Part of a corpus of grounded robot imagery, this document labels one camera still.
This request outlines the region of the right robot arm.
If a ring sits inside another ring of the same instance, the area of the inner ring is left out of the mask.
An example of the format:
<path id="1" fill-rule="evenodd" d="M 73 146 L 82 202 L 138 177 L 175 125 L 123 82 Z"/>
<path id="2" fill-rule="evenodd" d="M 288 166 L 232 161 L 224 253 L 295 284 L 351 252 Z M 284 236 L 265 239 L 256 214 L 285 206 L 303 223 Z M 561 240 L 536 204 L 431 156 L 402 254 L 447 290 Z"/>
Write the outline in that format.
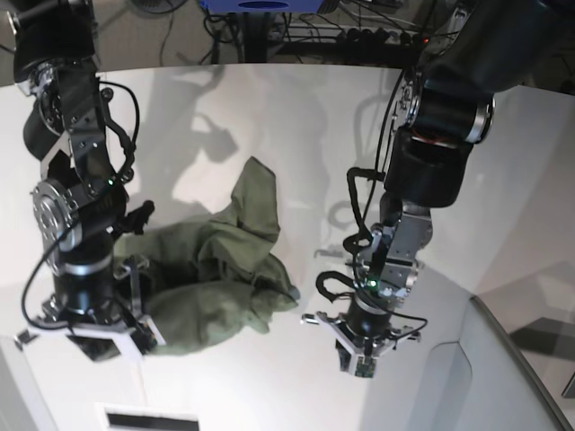
<path id="1" fill-rule="evenodd" d="M 111 116 L 116 86 L 98 76 L 93 5 L 4 1 L 1 9 L 14 36 L 14 82 L 33 100 L 23 141 L 40 163 L 32 209 L 40 265 L 54 284 L 15 345 L 64 337 L 91 359 L 115 352 L 140 360 L 164 343 L 143 304 L 148 262 L 116 260 L 114 246 L 125 233 L 142 233 L 155 207 L 127 209 L 137 138 Z"/>

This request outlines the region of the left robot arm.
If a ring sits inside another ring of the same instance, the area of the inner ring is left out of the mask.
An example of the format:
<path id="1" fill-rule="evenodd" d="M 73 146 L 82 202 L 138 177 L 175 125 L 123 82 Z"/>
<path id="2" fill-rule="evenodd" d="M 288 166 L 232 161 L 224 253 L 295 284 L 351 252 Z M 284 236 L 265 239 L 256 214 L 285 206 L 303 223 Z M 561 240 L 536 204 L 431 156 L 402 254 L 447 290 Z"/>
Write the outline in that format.
<path id="1" fill-rule="evenodd" d="M 417 254 L 433 234 L 430 212 L 456 201 L 468 158 L 490 132 L 496 94 L 519 84 L 573 24 L 571 1 L 479 1 L 448 47 L 424 50 L 401 74 L 391 101 L 404 122 L 384 124 L 394 140 L 389 163 L 347 173 L 351 199 L 357 179 L 383 184 L 379 218 L 367 224 L 356 212 L 358 230 L 343 242 L 350 273 L 328 270 L 315 281 L 331 302 L 341 296 L 326 283 L 341 282 L 349 307 L 335 317 L 304 316 L 334 335 L 342 372 L 371 378 L 381 356 L 420 338 L 425 318 L 410 316 L 400 328 L 393 318 L 419 275 Z"/>

